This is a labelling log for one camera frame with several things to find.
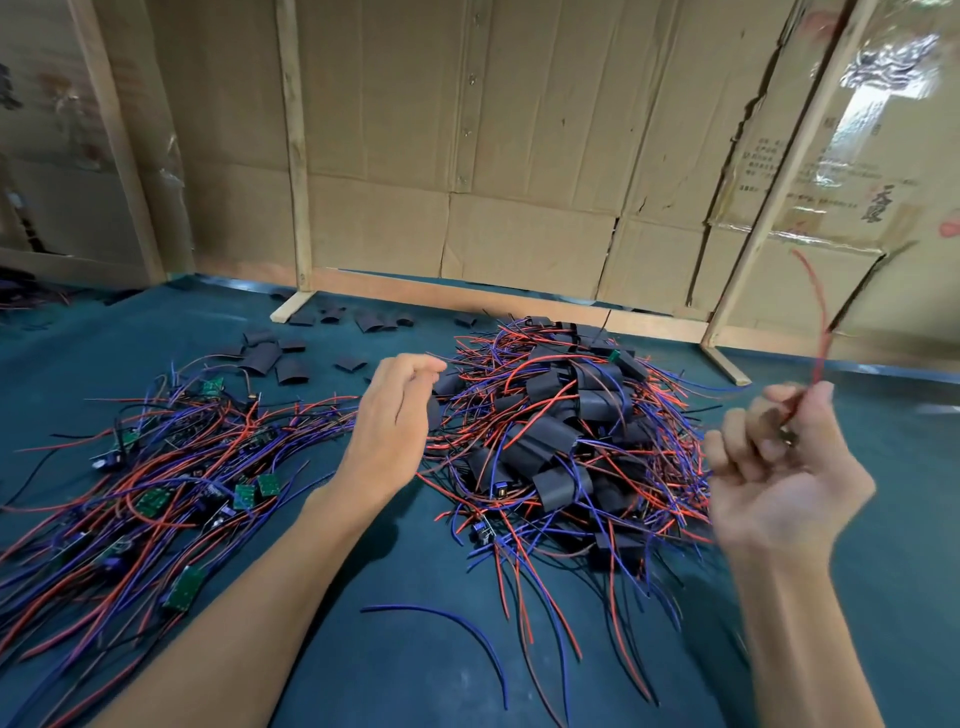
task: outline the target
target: wooden post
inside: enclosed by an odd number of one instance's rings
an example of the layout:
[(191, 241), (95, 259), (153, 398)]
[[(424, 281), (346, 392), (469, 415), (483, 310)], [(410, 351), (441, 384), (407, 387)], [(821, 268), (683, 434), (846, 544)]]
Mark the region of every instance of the wooden post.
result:
[(717, 337), (730, 318), (733, 307), (740, 299), (740, 294), (743, 293), (750, 271), (759, 257), (760, 249), (777, 221), (780, 208), (783, 207), (786, 195), (790, 191), (790, 186), (797, 177), (801, 164), (804, 163), (813, 137), (820, 129), (833, 93), (840, 85), (840, 79), (860, 45), (860, 39), (874, 14), (877, 2), (878, 0), (857, 0), (846, 27), (833, 46), (833, 52), (825, 60), (826, 66), (823, 73), (820, 74), (820, 78), (814, 83), (814, 87), (810, 91), (810, 96), (794, 129), (793, 136), (787, 143), (786, 154), (780, 164), (780, 169), (777, 171), (770, 191), (767, 193), (763, 206), (754, 221), (743, 252), (740, 254), (740, 259), (727, 282), (723, 296), (720, 297), (720, 303), (713, 312), (707, 332), (700, 342), (700, 348), (703, 352), (738, 385), (750, 384), (750, 378), (717, 350)]
[(117, 96), (113, 69), (110, 67), (97, 13), (93, 8), (92, 0), (67, 0), (67, 5), (73, 16), (77, 40), (84, 52), (86, 70), (90, 75), (93, 92), (100, 107), (100, 116), (104, 130), (107, 132), (113, 163), (116, 165), (124, 197), (127, 199), (127, 208), (130, 210), (147, 280), (154, 285), (163, 283), (166, 281), (166, 273), (156, 248), (154, 223), (150, 217), (150, 208), (143, 193), (143, 184), (140, 181), (136, 158), (133, 156), (130, 136), (127, 134), (127, 126), (120, 110), (120, 98)]
[(297, 293), (270, 315), (286, 323), (313, 295), (313, 247), (310, 240), (310, 189), (307, 177), (306, 132), (303, 124), (303, 86), (300, 81), (300, 32), (297, 0), (276, 0), (276, 39), (283, 73), (283, 107), (287, 118), (287, 157), (294, 213), (294, 258)]

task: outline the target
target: blue wire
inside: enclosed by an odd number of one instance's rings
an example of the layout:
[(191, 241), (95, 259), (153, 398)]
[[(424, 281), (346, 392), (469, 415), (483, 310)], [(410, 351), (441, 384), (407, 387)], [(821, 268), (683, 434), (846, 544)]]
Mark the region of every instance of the blue wire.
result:
[(510, 710), (510, 706), (507, 698), (507, 675), (503, 671), (503, 666), (500, 665), (500, 660), (496, 656), (496, 651), (493, 649), (493, 645), (490, 644), (490, 640), (488, 640), (484, 635), (484, 633), (480, 631), (479, 627), (474, 626), (463, 617), (458, 617), (457, 615), (450, 614), (449, 612), (445, 612), (442, 609), (433, 609), (432, 607), (421, 607), (416, 604), (373, 604), (372, 606), (369, 606), (369, 607), (363, 607), (360, 610), (360, 612), (361, 614), (367, 614), (368, 612), (390, 612), (390, 611), (398, 611), (398, 610), (426, 612), (427, 614), (437, 615), (439, 617), (446, 617), (447, 619), (455, 621), (461, 627), (464, 627), (465, 629), (467, 629), (470, 632), (470, 634), (472, 634), (473, 637), (475, 637), (480, 642), (480, 644), (484, 646), (484, 648), (487, 650), (487, 654), (489, 654), (491, 660), (493, 660), (493, 665), (496, 667), (496, 673), (500, 677), (500, 686), (503, 689), (503, 709), (505, 711)]

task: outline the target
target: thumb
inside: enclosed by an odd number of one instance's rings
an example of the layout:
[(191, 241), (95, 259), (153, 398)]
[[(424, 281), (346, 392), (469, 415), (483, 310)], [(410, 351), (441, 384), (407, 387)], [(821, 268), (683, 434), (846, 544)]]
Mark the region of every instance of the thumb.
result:
[(396, 416), (398, 425), (426, 425), (426, 401), (433, 394), (439, 375), (420, 369), (403, 387), (403, 404)]
[(797, 433), (797, 453), (814, 473), (845, 467), (850, 451), (833, 411), (833, 384), (820, 381), (800, 400), (791, 428)]

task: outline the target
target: teal table surface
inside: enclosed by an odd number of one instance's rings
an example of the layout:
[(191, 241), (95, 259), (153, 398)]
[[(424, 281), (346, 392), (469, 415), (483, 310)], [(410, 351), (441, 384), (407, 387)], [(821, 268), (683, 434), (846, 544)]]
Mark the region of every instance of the teal table surface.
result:
[[(449, 311), (337, 300), (348, 307), (338, 326), (278, 327), (269, 323), (277, 303), (268, 296), (187, 279), (112, 306), (50, 306), (21, 319), (40, 317), (43, 327), (20, 327), (9, 319), (0, 326), (0, 497), (9, 497), (39, 458), (36, 452), (14, 450), (53, 444), (52, 432), (85, 434), (110, 425), (116, 405), (84, 398), (141, 397), (172, 362), (182, 365), (237, 343), (245, 330), (277, 328), (308, 345), (308, 384), (279, 387), (273, 375), (253, 380), (267, 403), (362, 394), (363, 374), (369, 375), (380, 358), (421, 351), (451, 355), (453, 337), (466, 332)], [(417, 324), (363, 334), (350, 316), (358, 308), (409, 312)], [(476, 329), (493, 330), (494, 323), (481, 318)], [(692, 346), (621, 341), (688, 379), (729, 386)], [(332, 366), (341, 353), (371, 364), (353, 375), (341, 372)], [(718, 395), (725, 405), (745, 405), (763, 384), (810, 376), (810, 364), (802, 360), (730, 356), (756, 385)], [(960, 725), (953, 703), (957, 668), (952, 667), (960, 651), (960, 547), (951, 535), (960, 516), (960, 417), (916, 411), (924, 402), (958, 404), (960, 390), (838, 371), (828, 372), (828, 378), (837, 384), (837, 410), (850, 446), (877, 482), (876, 497), (842, 536), (833, 565), (864, 669), (888, 725)], [(243, 394), (242, 377), (228, 376), (228, 387)], [(722, 412), (704, 413), (704, 424), (716, 424)], [(292, 458), (284, 471), (292, 473), (309, 459), (304, 478), (328, 473), (345, 444), (346, 438), (316, 446)], [(45, 505), (79, 493), (89, 482), (89, 458), (95, 453), (87, 446), (58, 453), (22, 501)], [(195, 610), (269, 547), (298, 510), (292, 503), (277, 512), (204, 587)], [(377, 518), (335, 579), (304, 641), (274, 726), (553, 724), (524, 664), (516, 621), (504, 619), (492, 562), (466, 573), (468, 548), (450, 538), (446, 523), (434, 522), (443, 510), (445, 499), (415, 481)], [(8, 545), (35, 522), (29, 514), (0, 514), (0, 544)], [(681, 607), (682, 632), (656, 600), (630, 599), (629, 610), (640, 656), (660, 697), (658, 708), (644, 702), (617, 659), (598, 577), (547, 566), (540, 570), (584, 652), (583, 662), (569, 670), (574, 728), (756, 724), (750, 672), (736, 639), (739, 612), (722, 557), (710, 551), (703, 559), (692, 553), (664, 556), (679, 577), (665, 570), (659, 574)], [(480, 626), (504, 664), (509, 712), (503, 710), (492, 664), (468, 632), (426, 614), (359, 612), (385, 602), (445, 609)], [(531, 608), (530, 619), (538, 677), (552, 703), (561, 706), (558, 644), (542, 605)], [(57, 657), (44, 655), (0, 673), (0, 726), (8, 724)], [(37, 725), (49, 707), (41, 701), (21, 724)]]

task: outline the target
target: wooden plank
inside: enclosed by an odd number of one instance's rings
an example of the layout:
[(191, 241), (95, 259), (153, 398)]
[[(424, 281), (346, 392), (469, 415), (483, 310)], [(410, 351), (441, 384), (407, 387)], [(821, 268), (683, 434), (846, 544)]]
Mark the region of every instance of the wooden plank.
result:
[(817, 79), (810, 92), (806, 107), (797, 122), (793, 136), (787, 142), (783, 162), (777, 170), (770, 191), (763, 201), (740, 258), (733, 269), (733, 274), (727, 282), (727, 287), (720, 297), (720, 303), (713, 312), (710, 324), (704, 334), (701, 348), (730, 378), (743, 376), (743, 373), (739, 370), (734, 371), (736, 368), (732, 367), (732, 364), (730, 365), (732, 369), (725, 366), (723, 360), (715, 356), (710, 350), (716, 346), (720, 331), (726, 325), (733, 307), (736, 306), (736, 302), (743, 293), (750, 271), (759, 258), (760, 250), (777, 221), (778, 215), (780, 215), (780, 209), (783, 207), (787, 193), (804, 163), (813, 137), (820, 129), (833, 93), (839, 87), (840, 79), (859, 47), (860, 39), (874, 14), (877, 2), (878, 0), (857, 0), (855, 3), (846, 27), (833, 46), (833, 51), (830, 53), (823, 73), (820, 74), (820, 78)]
[(293, 296), (280, 304), (280, 308), (270, 314), (270, 320), (275, 324), (286, 324), (287, 320), (313, 296), (313, 291), (297, 291)]
[[(199, 256), (197, 267), (201, 273), (225, 278), (261, 280), (277, 285), (290, 285), (293, 271), (275, 263), (238, 262), (222, 258)], [(654, 316), (634, 311), (622, 311), (602, 306), (579, 305), (563, 301), (516, 296), (508, 293), (462, 288), (442, 283), (426, 283), (353, 273), (333, 268), (315, 268), (313, 285), (317, 291), (326, 291), (344, 296), (377, 299), (407, 305), (423, 305), (445, 308), (452, 311), (474, 311), (492, 316), (547, 316), (553, 321), (571, 321), (576, 324), (603, 326), (612, 333), (645, 336), (652, 339), (696, 344), (703, 339), (707, 324), (692, 319), (670, 316)], [(782, 331), (758, 328), (725, 327), (717, 340), (717, 346), (742, 351), (779, 353), (789, 356), (816, 356), (818, 337), (797, 336)], [(928, 369), (939, 372), (960, 372), (960, 360), (941, 357), (924, 357), (909, 352), (893, 351), (876, 342), (853, 337), (836, 337), (829, 358), (840, 361), (855, 361), (864, 364), (879, 364)]]
[(138, 265), (104, 263), (69, 255), (0, 248), (0, 265), (34, 274), (40, 280), (92, 288), (147, 288), (151, 281)]
[(136, 158), (133, 156), (130, 136), (120, 110), (120, 99), (117, 96), (113, 70), (110, 67), (97, 13), (93, 8), (92, 0), (67, 0), (67, 4), (73, 16), (77, 40), (84, 52), (86, 69), (90, 75), (93, 92), (97, 97), (97, 105), (100, 107), (101, 120), (107, 132), (117, 174), (123, 185), (124, 197), (127, 199), (127, 208), (133, 221), (147, 280), (154, 285), (163, 283), (166, 280), (166, 274), (156, 248), (154, 224), (143, 192)]
[(313, 270), (313, 247), (310, 240), (310, 190), (307, 177), (306, 132), (303, 127), (303, 85), (300, 82), (297, 0), (276, 0), (276, 39), (280, 47), (283, 106), (287, 118), (287, 157), (290, 160), (290, 191), (293, 193), (294, 201), (297, 287), (300, 291), (308, 291)]

